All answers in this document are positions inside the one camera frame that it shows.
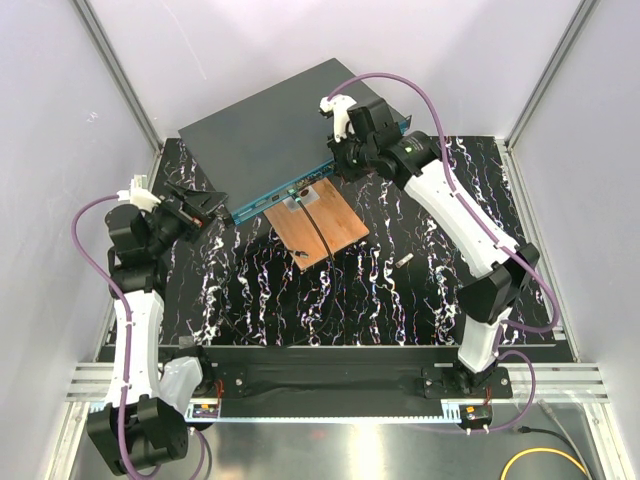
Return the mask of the silver SFP module plug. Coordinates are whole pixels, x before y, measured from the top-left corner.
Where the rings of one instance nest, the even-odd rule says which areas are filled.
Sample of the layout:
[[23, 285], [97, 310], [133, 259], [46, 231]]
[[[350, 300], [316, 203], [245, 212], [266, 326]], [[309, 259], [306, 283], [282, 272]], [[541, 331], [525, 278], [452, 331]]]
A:
[[410, 262], [413, 258], [414, 258], [414, 255], [412, 253], [405, 255], [403, 258], [401, 258], [396, 262], [396, 267], [402, 268], [404, 265]]

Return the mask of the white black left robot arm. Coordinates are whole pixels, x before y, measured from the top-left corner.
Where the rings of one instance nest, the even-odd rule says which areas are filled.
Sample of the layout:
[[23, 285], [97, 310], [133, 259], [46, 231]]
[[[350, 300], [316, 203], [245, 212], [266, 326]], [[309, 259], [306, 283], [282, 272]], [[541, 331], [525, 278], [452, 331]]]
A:
[[89, 438], [107, 467], [130, 479], [151, 479], [188, 450], [185, 415], [193, 398], [220, 392], [203, 347], [180, 348], [159, 362], [168, 267], [166, 252], [179, 241], [195, 242], [228, 196], [171, 184], [154, 195], [143, 175], [113, 195], [105, 216], [111, 246], [106, 268], [90, 266], [107, 282], [116, 314], [113, 374], [101, 410], [87, 420]]

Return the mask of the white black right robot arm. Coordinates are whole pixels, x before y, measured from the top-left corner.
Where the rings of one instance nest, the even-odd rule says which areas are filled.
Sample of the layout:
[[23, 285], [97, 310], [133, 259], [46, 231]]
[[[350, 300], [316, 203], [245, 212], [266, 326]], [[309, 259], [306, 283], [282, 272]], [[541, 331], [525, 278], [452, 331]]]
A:
[[423, 207], [458, 247], [472, 283], [457, 293], [466, 321], [458, 357], [444, 373], [446, 384], [466, 396], [476, 396], [490, 383], [497, 358], [497, 338], [531, 276], [540, 254], [527, 243], [519, 246], [473, 201], [455, 177], [430, 137], [407, 132], [407, 120], [397, 121], [386, 101], [358, 102], [347, 95], [324, 97], [321, 114], [333, 121], [327, 145], [335, 171], [345, 181], [368, 173], [392, 181]]

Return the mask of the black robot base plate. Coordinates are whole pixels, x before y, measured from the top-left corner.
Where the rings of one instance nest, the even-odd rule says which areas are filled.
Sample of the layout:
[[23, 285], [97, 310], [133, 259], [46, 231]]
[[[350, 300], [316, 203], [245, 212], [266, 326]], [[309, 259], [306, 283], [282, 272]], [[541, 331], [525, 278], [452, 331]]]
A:
[[248, 405], [276, 402], [340, 405], [382, 404], [417, 409], [418, 402], [458, 400], [482, 403], [513, 399], [506, 367], [470, 394], [446, 384], [454, 347], [207, 347], [209, 361], [196, 396], [240, 400]]

